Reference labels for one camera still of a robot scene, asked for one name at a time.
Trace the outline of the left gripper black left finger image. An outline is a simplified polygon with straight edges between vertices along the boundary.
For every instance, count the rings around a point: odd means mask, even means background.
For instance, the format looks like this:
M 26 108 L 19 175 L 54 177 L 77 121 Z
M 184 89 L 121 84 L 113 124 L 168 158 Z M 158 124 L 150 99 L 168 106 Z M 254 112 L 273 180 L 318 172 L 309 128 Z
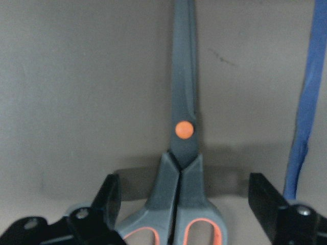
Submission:
M 18 219 L 1 235 L 1 244 L 122 244 L 115 230 L 120 206 L 120 179 L 110 174 L 90 206 L 76 208 L 53 224 L 41 216 Z

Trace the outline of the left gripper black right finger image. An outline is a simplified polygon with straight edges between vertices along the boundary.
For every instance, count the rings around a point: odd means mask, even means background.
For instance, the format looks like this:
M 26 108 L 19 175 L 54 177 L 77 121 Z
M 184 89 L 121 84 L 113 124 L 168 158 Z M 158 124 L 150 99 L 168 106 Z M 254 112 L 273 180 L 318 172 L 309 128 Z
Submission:
M 271 244 L 326 244 L 326 217 L 288 202 L 262 173 L 251 173 L 249 206 Z

